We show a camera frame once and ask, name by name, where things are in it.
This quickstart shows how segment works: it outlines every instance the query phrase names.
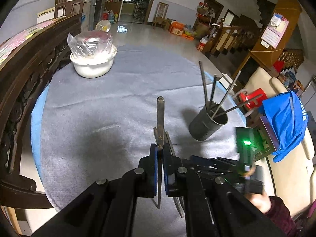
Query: beige sofa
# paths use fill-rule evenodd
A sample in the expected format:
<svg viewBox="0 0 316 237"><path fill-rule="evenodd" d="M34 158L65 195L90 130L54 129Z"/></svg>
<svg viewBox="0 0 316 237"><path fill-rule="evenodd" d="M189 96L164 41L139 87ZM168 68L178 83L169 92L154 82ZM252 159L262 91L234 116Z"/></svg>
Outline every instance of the beige sofa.
<svg viewBox="0 0 316 237"><path fill-rule="evenodd" d="M255 71L244 88L247 92L261 88L268 98L287 92L284 85L277 78L272 78L263 68ZM282 161L274 163L273 155L267 157L271 171L266 158L256 163L263 166L266 192L268 195L274 195L272 176L276 195L283 199L291 216L305 210L316 199L316 170L312 163L314 155L312 138L306 129L303 141Z"/></svg>

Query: screw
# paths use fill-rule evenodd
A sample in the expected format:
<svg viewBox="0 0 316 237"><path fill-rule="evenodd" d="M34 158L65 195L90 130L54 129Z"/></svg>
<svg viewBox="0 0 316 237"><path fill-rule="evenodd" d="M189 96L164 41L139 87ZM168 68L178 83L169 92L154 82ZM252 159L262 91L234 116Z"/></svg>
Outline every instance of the screw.
<svg viewBox="0 0 316 237"><path fill-rule="evenodd" d="M107 182L107 179L98 179L95 181L98 185L103 185Z"/></svg>
<svg viewBox="0 0 316 237"><path fill-rule="evenodd" d="M138 167L138 168L134 169L134 172L137 175L141 175L144 172L144 169L141 167Z"/></svg>
<svg viewBox="0 0 316 237"><path fill-rule="evenodd" d="M180 166L178 167L178 172L180 174L185 174L188 170L186 169L186 167Z"/></svg>
<svg viewBox="0 0 316 237"><path fill-rule="evenodd" d="M223 183L225 183L225 179L223 177L216 177L215 183L223 184Z"/></svg>

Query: maroon sleeve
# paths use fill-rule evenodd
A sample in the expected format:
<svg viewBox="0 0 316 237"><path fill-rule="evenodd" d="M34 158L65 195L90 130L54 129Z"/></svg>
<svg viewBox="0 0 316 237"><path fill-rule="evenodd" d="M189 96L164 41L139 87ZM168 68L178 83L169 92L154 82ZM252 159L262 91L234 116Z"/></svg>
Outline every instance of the maroon sleeve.
<svg viewBox="0 0 316 237"><path fill-rule="evenodd" d="M296 228L295 222L291 218L290 211L283 203L283 200L279 197L270 196L271 208L265 214L271 221L279 227L286 236L294 237L298 229Z"/></svg>

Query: green led light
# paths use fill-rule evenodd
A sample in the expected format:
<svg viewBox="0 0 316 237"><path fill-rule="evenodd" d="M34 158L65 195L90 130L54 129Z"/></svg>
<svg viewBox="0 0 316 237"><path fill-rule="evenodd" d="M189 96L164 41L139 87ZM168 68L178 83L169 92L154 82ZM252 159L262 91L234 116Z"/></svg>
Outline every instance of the green led light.
<svg viewBox="0 0 316 237"><path fill-rule="evenodd" d="M245 145L251 145L251 141L244 141Z"/></svg>

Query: chair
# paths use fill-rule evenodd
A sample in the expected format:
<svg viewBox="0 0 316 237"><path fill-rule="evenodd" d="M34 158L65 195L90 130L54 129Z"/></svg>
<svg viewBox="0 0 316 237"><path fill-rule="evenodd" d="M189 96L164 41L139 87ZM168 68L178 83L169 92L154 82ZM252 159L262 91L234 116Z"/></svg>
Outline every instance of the chair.
<svg viewBox="0 0 316 237"><path fill-rule="evenodd" d="M68 2L62 2L55 5L54 19L58 17L58 11L62 8L63 14L62 16L72 16L76 13L82 13L83 11L83 3L84 0L72 0Z"/></svg>
<svg viewBox="0 0 316 237"><path fill-rule="evenodd" d="M255 99L254 101L246 103L245 107L248 110L248 112L244 115L245 118L248 117L250 114L252 114L256 108L262 105L263 100L266 100L268 98L267 95L264 93L264 91L261 88L259 88L255 90L254 92L251 92L250 94L247 94L246 89L241 89L239 92L237 92L236 94L232 96L232 98L234 99L239 95L239 99L241 100L241 102L245 102L260 94L261 96Z"/></svg>
<svg viewBox="0 0 316 237"><path fill-rule="evenodd" d="M167 20L165 19L165 17L167 14L168 6L169 4L162 3L162 2L159 2L157 4L157 8L156 8L153 23L152 23L153 28L155 28L157 23L160 24L161 27L166 25Z"/></svg>
<svg viewBox="0 0 316 237"><path fill-rule="evenodd" d="M33 179L20 175L22 138L35 102L61 61L69 59L67 35L80 33L82 14L62 18L33 34L0 66L0 204L19 209L52 208Z"/></svg>

